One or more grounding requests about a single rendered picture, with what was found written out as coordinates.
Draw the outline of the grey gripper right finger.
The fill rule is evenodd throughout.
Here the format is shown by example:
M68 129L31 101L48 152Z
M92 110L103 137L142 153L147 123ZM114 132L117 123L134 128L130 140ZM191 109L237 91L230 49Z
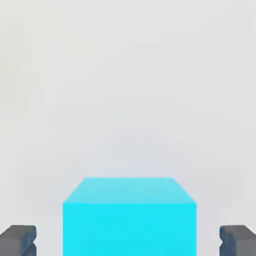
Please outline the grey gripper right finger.
M222 225L219 256L256 256L256 234L245 225Z

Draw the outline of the small cyan cube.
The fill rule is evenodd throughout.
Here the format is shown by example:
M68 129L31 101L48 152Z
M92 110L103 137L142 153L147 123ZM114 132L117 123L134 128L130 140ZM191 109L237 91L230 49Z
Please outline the small cyan cube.
M197 205L170 177L87 177L62 205L63 256L197 256Z

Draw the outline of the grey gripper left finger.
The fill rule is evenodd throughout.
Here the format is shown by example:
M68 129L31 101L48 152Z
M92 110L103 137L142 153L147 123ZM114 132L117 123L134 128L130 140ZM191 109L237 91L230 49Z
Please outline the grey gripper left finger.
M34 225L11 225L0 234L0 256L37 256Z

